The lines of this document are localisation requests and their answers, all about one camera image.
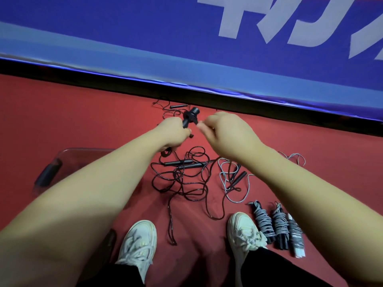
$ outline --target white sneaker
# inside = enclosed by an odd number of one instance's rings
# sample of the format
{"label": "white sneaker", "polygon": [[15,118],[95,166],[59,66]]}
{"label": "white sneaker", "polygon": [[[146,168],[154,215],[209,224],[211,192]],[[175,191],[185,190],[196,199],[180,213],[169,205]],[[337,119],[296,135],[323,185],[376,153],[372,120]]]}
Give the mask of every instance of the white sneaker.
{"label": "white sneaker", "polygon": [[149,220],[136,222],[127,232],[116,264],[137,266],[142,282],[145,284],[146,272],[153,264],[157,246],[157,231]]}
{"label": "white sneaker", "polygon": [[233,214],[227,222],[227,239],[236,261],[236,287],[242,287],[241,268],[249,251],[267,249],[265,235],[258,231],[252,219],[243,212]]}

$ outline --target hand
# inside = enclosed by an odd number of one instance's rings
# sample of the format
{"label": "hand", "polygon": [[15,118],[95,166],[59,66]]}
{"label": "hand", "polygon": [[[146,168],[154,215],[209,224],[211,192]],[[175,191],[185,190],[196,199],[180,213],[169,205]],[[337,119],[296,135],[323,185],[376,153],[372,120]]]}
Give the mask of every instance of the hand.
{"label": "hand", "polygon": [[253,129],[235,114],[217,112],[200,121],[197,127],[218,155],[242,165],[246,165],[251,154],[266,147]]}
{"label": "hand", "polygon": [[171,117],[163,120],[154,131],[161,137],[162,147],[160,151],[164,151],[168,147],[175,150],[182,144],[191,134],[189,128],[182,127],[182,119],[179,117]]}

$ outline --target shoelace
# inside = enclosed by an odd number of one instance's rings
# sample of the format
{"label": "shoelace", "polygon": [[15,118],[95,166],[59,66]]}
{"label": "shoelace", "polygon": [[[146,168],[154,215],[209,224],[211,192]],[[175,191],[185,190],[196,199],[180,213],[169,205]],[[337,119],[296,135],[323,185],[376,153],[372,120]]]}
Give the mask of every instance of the shoelace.
{"label": "shoelace", "polygon": [[[148,259],[153,252],[153,247],[149,245],[141,246],[142,238],[140,236],[136,237],[136,231],[133,233],[133,236],[126,240],[126,249],[124,250],[126,256],[119,259],[116,264],[135,265],[137,267],[153,264],[153,261]],[[146,250],[148,250],[148,254],[142,255]]]}
{"label": "shoelace", "polygon": [[242,241],[239,246],[245,252],[256,251],[261,246],[261,236],[254,230],[241,230],[241,233],[237,233],[235,237]]}

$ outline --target jump rope handle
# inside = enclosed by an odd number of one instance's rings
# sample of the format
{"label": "jump rope handle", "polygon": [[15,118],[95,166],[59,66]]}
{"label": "jump rope handle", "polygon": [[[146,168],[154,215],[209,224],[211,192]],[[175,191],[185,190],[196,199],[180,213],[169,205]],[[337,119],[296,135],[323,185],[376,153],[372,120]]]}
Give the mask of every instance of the jump rope handle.
{"label": "jump rope handle", "polygon": [[[197,115],[199,114],[199,109],[193,107],[190,111],[184,112],[184,120],[182,121],[182,127],[185,129],[189,126],[190,122],[198,124]],[[168,157],[172,153],[172,148],[168,147],[165,151],[161,152],[162,157]]]}

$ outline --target person's right hand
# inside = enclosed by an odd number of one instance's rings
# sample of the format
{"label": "person's right hand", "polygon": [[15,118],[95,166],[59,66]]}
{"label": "person's right hand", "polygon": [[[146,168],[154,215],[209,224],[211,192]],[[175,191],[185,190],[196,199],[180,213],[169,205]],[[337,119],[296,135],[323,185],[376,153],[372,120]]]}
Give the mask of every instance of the person's right hand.
{"label": "person's right hand", "polygon": [[217,112],[197,127],[218,155],[242,165],[265,148],[253,129],[235,114]]}

